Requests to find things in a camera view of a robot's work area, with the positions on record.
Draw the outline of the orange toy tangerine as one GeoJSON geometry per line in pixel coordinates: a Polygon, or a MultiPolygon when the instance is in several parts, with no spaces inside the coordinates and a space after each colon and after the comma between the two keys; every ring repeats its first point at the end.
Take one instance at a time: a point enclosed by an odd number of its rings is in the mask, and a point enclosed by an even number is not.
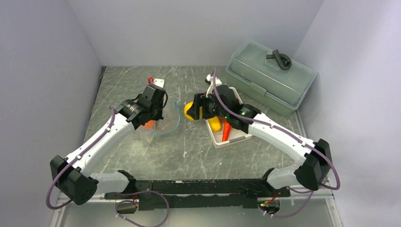
{"type": "Polygon", "coordinates": [[[147,123],[145,123],[143,126],[146,127],[146,128],[154,128],[155,127],[155,121],[154,120],[150,120],[147,123]]]}

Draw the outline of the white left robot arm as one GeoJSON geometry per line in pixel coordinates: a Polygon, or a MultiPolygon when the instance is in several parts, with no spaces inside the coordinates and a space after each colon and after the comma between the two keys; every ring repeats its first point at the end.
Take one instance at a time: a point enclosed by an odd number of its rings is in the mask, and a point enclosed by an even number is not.
{"type": "Polygon", "coordinates": [[[101,193],[112,192],[125,199],[131,198],[137,190],[132,175],[123,170],[100,174],[94,169],[113,146],[141,125],[151,120],[162,120],[167,99],[163,86],[151,83],[135,99],[127,99],[117,108],[110,106],[111,117],[98,132],[66,157],[55,156],[50,161],[53,182],[46,195],[46,205],[53,210],[61,208],[50,203],[54,187],[76,205],[82,205],[101,193]]]}

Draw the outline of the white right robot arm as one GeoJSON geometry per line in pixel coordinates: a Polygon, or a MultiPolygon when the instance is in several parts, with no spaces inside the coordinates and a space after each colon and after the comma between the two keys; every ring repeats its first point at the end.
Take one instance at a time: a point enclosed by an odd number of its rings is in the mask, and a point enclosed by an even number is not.
{"type": "Polygon", "coordinates": [[[311,191],[323,186],[331,164],[330,146],[291,132],[271,120],[253,105],[239,101],[234,90],[227,85],[217,87],[217,92],[197,93],[190,107],[184,109],[188,119],[217,117],[239,131],[258,137],[279,148],[295,162],[284,168],[269,169],[262,178],[261,192],[274,195],[287,186],[302,185],[311,191]]]}

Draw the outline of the yellow toy mango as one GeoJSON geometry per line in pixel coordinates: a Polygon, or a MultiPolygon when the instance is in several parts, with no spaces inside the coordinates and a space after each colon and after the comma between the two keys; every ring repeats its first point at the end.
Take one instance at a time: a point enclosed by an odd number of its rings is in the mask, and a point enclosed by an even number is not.
{"type": "Polygon", "coordinates": [[[207,119],[207,121],[210,126],[210,129],[213,132],[219,132],[222,130],[222,124],[218,117],[209,118],[209,119],[207,119]]]}

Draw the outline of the clear zip top bag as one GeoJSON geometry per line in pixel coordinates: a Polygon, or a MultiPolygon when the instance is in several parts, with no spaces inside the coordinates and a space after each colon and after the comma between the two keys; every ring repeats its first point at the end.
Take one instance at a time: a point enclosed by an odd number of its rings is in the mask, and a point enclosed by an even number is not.
{"type": "Polygon", "coordinates": [[[137,131],[140,133],[141,137],[148,142],[153,142],[158,137],[174,132],[181,121],[179,106],[176,101],[167,102],[166,107],[163,109],[163,118],[163,120],[155,121],[154,128],[146,128],[141,125],[137,131]]]}

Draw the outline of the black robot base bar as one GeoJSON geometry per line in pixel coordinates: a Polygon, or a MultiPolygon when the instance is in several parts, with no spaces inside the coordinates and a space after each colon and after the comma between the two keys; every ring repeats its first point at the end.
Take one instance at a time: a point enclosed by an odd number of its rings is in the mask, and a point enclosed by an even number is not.
{"type": "Polygon", "coordinates": [[[165,208],[242,207],[257,208],[258,202],[268,198],[289,197],[285,187],[274,189],[265,178],[211,180],[136,180],[123,173],[129,184],[123,192],[107,192],[106,200],[132,200],[139,210],[165,208]]]}

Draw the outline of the white perforated plastic basket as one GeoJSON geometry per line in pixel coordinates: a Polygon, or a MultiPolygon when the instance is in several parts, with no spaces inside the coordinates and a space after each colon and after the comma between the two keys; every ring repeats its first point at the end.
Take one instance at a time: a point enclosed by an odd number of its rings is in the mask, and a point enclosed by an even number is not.
{"type": "Polygon", "coordinates": [[[218,149],[218,148],[223,148],[223,147],[226,147],[226,146],[229,146],[229,145],[233,145],[233,144],[235,144],[235,143],[239,143],[239,142],[242,142],[242,141],[245,141],[245,140],[249,140],[249,139],[252,137],[251,134],[245,133],[245,132],[243,132],[243,131],[241,131],[241,130],[234,129],[234,128],[231,126],[232,128],[231,128],[231,132],[230,132],[230,134],[229,134],[228,140],[225,141],[225,142],[222,142],[222,134],[223,134],[223,128],[224,128],[224,120],[227,120],[227,121],[228,121],[229,118],[228,118],[228,115],[226,115],[225,117],[220,117],[220,116],[217,116],[217,117],[219,118],[219,120],[220,120],[220,122],[221,122],[221,124],[222,124],[222,130],[219,131],[219,132],[213,132],[213,131],[210,129],[210,126],[209,126],[209,124],[208,124],[207,119],[204,120],[204,121],[205,121],[205,124],[206,124],[206,126],[207,126],[207,128],[208,128],[208,130],[209,130],[209,134],[210,134],[210,137],[211,137],[211,141],[212,141],[212,143],[213,143],[213,145],[214,145],[214,147],[215,147],[216,149],[218,149]]]}

